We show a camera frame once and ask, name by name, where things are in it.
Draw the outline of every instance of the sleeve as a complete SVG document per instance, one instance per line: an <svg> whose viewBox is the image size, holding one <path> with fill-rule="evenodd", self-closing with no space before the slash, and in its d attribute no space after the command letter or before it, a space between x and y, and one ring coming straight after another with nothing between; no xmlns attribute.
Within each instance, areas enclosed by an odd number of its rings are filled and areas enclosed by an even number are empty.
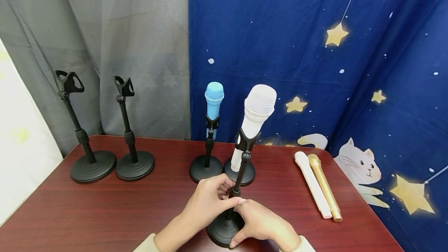
<svg viewBox="0 0 448 252"><path fill-rule="evenodd" d="M294 251L291 252L316 252L303 235L300 235L300 240L301 240L300 245Z"/></svg>
<svg viewBox="0 0 448 252"><path fill-rule="evenodd" d="M154 244L155 236L156 234L151 234L133 252L159 252L159 249Z"/></svg>

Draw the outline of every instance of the gold microphone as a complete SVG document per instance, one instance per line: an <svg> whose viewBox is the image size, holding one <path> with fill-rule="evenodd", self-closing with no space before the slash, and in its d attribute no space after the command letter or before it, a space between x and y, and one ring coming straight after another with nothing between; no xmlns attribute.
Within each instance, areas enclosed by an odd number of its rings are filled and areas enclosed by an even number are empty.
<svg viewBox="0 0 448 252"><path fill-rule="evenodd" d="M327 178L325 177L324 171L322 170L322 164L320 159L315 154L308 155L308 160L310 161L311 169L316 176L317 182L324 193L325 199L327 200L328 206L330 206L331 215L333 216L334 222L342 222L342 214L339 206L337 205L336 199L333 196L333 192L328 185Z"/></svg>

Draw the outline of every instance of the gray curtain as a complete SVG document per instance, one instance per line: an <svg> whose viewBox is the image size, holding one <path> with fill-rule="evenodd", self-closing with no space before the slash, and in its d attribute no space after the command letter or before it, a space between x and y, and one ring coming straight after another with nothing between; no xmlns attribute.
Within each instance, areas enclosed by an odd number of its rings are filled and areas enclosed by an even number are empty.
<svg viewBox="0 0 448 252"><path fill-rule="evenodd" d="M123 134L118 75L136 136L189 139L188 0L0 0L0 37L64 154L77 141L56 69L86 87L70 99L89 135Z"/></svg>

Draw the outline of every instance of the blue microphone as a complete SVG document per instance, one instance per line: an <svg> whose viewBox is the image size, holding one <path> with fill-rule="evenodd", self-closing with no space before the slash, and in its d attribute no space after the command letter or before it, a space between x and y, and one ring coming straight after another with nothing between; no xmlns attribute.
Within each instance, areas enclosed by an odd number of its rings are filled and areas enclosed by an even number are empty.
<svg viewBox="0 0 448 252"><path fill-rule="evenodd" d="M207 115L210 120L214 120L219 115L219 107L224 99L224 88L221 83L211 82L207 85L205 91L205 99L207 101ZM213 140L216 139L216 130L213 134Z"/></svg>

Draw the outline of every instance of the cat ear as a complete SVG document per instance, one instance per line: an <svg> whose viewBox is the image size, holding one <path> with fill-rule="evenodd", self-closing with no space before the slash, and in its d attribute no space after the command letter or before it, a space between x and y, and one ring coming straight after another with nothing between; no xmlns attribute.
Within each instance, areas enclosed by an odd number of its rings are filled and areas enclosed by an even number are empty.
<svg viewBox="0 0 448 252"><path fill-rule="evenodd" d="M371 149L367 149L366 151L364 151L364 153L368 156L371 157L372 160L375 160L375 156L373 155L373 152Z"/></svg>

